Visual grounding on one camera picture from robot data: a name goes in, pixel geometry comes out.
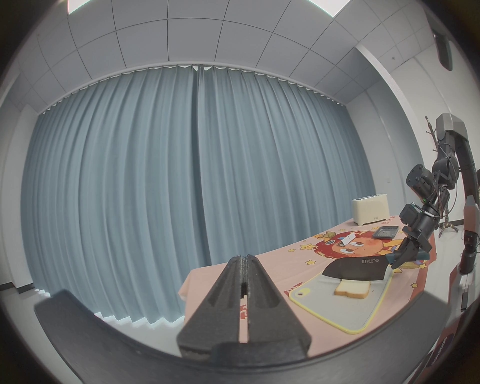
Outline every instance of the white toaster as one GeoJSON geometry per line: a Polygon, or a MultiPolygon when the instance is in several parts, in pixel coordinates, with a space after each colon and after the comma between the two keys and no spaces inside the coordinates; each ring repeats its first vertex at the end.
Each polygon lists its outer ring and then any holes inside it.
{"type": "Polygon", "coordinates": [[[353,221],[360,226],[386,220],[390,217],[387,195],[381,193],[352,200],[352,212],[353,221]]]}

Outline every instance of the ceiling tile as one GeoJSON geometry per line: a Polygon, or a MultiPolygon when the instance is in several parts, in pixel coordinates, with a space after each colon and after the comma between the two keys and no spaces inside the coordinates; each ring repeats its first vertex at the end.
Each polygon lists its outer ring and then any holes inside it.
{"type": "Polygon", "coordinates": [[[313,51],[308,51],[302,61],[293,71],[291,78],[311,87],[315,87],[334,65],[313,51]]]}
{"type": "Polygon", "coordinates": [[[308,49],[300,44],[273,34],[260,57],[257,68],[290,76],[307,52],[308,49]]]}
{"type": "Polygon", "coordinates": [[[400,51],[400,55],[402,55],[402,59],[404,61],[407,61],[420,53],[420,45],[415,35],[407,37],[405,40],[399,42],[396,46],[400,51]]]}
{"type": "Polygon", "coordinates": [[[290,0],[230,0],[225,20],[273,32],[290,0]]]}
{"type": "Polygon", "coordinates": [[[361,43],[367,48],[376,58],[382,56],[395,46],[395,42],[388,33],[383,24],[380,24],[373,31],[371,31],[361,43]]]}
{"type": "Polygon", "coordinates": [[[47,105],[45,101],[41,99],[35,89],[31,88],[21,101],[23,105],[29,104],[37,113],[40,113],[47,105]]]}
{"type": "Polygon", "coordinates": [[[340,62],[336,65],[351,78],[358,76],[370,63],[358,49],[353,48],[340,62]]]}
{"type": "Polygon", "coordinates": [[[400,9],[395,0],[365,0],[378,18],[383,21],[400,9]]]}
{"type": "Polygon", "coordinates": [[[168,21],[170,61],[214,61],[222,22],[209,19],[168,21]]]}
{"type": "Polygon", "coordinates": [[[168,18],[192,17],[223,20],[228,0],[175,0],[168,3],[168,18]]]}
{"type": "Polygon", "coordinates": [[[380,24],[380,19],[363,0],[353,0],[335,18],[358,41],[380,24]]]}
{"type": "Polygon", "coordinates": [[[47,105],[53,104],[55,100],[62,97],[65,93],[52,71],[48,71],[44,74],[40,80],[35,83],[33,89],[35,89],[37,94],[47,105]]]}
{"type": "Polygon", "coordinates": [[[111,0],[94,0],[68,15],[70,30],[77,47],[115,31],[111,0]]]}
{"type": "Polygon", "coordinates": [[[39,48],[39,45],[38,45],[38,40],[36,38],[36,35],[33,33],[28,37],[28,39],[20,48],[20,51],[18,52],[18,55],[17,55],[18,62],[20,64],[23,64],[28,59],[28,57],[30,56],[30,54],[33,52],[35,48],[39,48]]]}
{"type": "Polygon", "coordinates": [[[393,47],[378,61],[385,67],[388,72],[392,72],[395,68],[399,67],[404,61],[397,47],[393,47]]]}
{"type": "Polygon", "coordinates": [[[49,67],[77,49],[66,18],[40,41],[40,49],[49,67]]]}
{"type": "Polygon", "coordinates": [[[352,101],[362,92],[363,88],[359,86],[354,80],[352,80],[335,94],[335,98],[346,104],[352,101]]]}
{"type": "Polygon", "coordinates": [[[333,18],[310,1],[292,0],[275,33],[310,48],[333,18]]]}
{"type": "Polygon", "coordinates": [[[382,77],[378,71],[373,66],[369,65],[367,69],[355,78],[355,81],[364,89],[368,89],[381,79],[382,77]]]}
{"type": "Polygon", "coordinates": [[[334,67],[316,86],[322,92],[333,96],[352,79],[339,68],[334,67]]]}
{"type": "Polygon", "coordinates": [[[113,0],[113,16],[117,30],[167,18],[168,0],[113,0]]]}
{"type": "Polygon", "coordinates": [[[168,61],[166,20],[132,25],[117,35],[127,67],[168,61]]]}
{"type": "Polygon", "coordinates": [[[386,19],[384,25],[392,36],[393,41],[395,41],[395,44],[398,44],[413,34],[413,29],[402,10],[399,10],[386,19]]]}
{"type": "Polygon", "coordinates": [[[67,18],[68,1],[55,2],[55,4],[47,11],[44,18],[36,28],[36,36],[41,41],[47,36],[58,24],[67,18]]]}
{"type": "Polygon", "coordinates": [[[225,21],[215,61],[254,68],[271,35],[263,29],[225,21]]]}
{"type": "Polygon", "coordinates": [[[312,47],[312,50],[337,64],[357,45],[356,39],[335,20],[328,26],[312,47]]]}
{"type": "Polygon", "coordinates": [[[71,92],[91,80],[77,51],[52,67],[52,72],[65,92],[71,92]]]}
{"type": "Polygon", "coordinates": [[[91,41],[79,48],[78,53],[92,79],[125,68],[116,32],[91,41]]]}
{"type": "Polygon", "coordinates": [[[13,92],[9,92],[6,96],[6,99],[9,99],[11,101],[11,103],[13,105],[15,105],[16,107],[18,106],[18,104],[20,103],[20,100],[17,98],[17,96],[15,96],[15,94],[13,92]]]}
{"type": "Polygon", "coordinates": [[[433,39],[433,32],[429,25],[419,30],[415,36],[417,36],[421,50],[427,49],[429,46],[435,43],[435,40],[433,39]]]}
{"type": "Polygon", "coordinates": [[[410,4],[413,0],[396,0],[400,7],[405,7],[407,4],[410,4]]]}
{"type": "Polygon", "coordinates": [[[36,47],[20,67],[30,84],[35,84],[48,71],[47,62],[43,58],[40,47],[36,47]]]}
{"type": "Polygon", "coordinates": [[[18,100],[22,100],[31,87],[25,75],[20,73],[12,85],[11,93],[13,93],[18,100]]]}
{"type": "Polygon", "coordinates": [[[403,12],[407,17],[410,25],[415,32],[421,30],[424,26],[428,25],[427,16],[422,6],[416,1],[407,5],[403,12]]]}

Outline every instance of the kitchen knife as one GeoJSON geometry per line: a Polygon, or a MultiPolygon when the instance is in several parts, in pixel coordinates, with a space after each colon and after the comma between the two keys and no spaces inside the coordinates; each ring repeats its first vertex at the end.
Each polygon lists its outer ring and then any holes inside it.
{"type": "MultiPolygon", "coordinates": [[[[430,255],[420,251],[417,260],[429,260],[430,255]]],[[[342,257],[332,261],[322,275],[342,280],[383,280],[385,270],[393,263],[394,254],[366,257],[342,257]]]]}

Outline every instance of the pink tablecloth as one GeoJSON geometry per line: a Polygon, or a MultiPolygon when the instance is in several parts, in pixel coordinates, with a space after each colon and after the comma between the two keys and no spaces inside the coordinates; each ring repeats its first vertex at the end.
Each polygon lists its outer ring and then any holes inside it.
{"type": "MultiPolygon", "coordinates": [[[[378,312],[362,333],[356,335],[346,334],[308,313],[288,298],[288,293],[292,289],[321,273],[335,258],[342,257],[338,249],[327,245],[330,244],[330,239],[346,236],[351,231],[355,231],[357,237],[364,236],[371,238],[371,231],[375,232],[379,226],[384,225],[403,227],[397,216],[391,216],[390,219],[381,223],[369,224],[362,227],[357,226],[353,220],[349,220],[319,235],[271,252],[257,255],[258,260],[260,260],[278,290],[282,292],[287,303],[311,334],[312,344],[310,346],[309,356],[331,351],[364,336],[366,333],[389,320],[415,297],[415,295],[424,289],[428,265],[436,259],[433,237],[430,240],[433,245],[433,249],[430,252],[430,260],[424,264],[411,265],[413,268],[402,268],[401,273],[394,274],[378,312]]],[[[375,241],[369,245],[369,248],[362,248],[357,256],[390,253],[392,248],[398,246],[404,236],[405,235],[399,231],[393,241],[385,240],[383,244],[378,243],[380,240],[375,241]]],[[[205,298],[225,265],[226,264],[218,264],[197,268],[189,273],[179,291],[180,297],[186,301],[186,322],[205,298]]],[[[248,316],[248,311],[244,300],[242,300],[240,305],[242,306],[240,312],[240,341],[246,342],[246,317],[248,316]]]]}

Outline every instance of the cutting board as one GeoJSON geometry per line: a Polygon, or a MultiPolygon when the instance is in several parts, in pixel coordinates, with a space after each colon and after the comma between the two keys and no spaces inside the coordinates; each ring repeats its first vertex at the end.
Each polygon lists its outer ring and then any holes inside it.
{"type": "Polygon", "coordinates": [[[387,268],[383,280],[372,281],[364,299],[334,294],[340,279],[319,274],[290,292],[289,298],[312,315],[346,332],[364,331],[375,316],[392,280],[393,270],[387,268]]]}

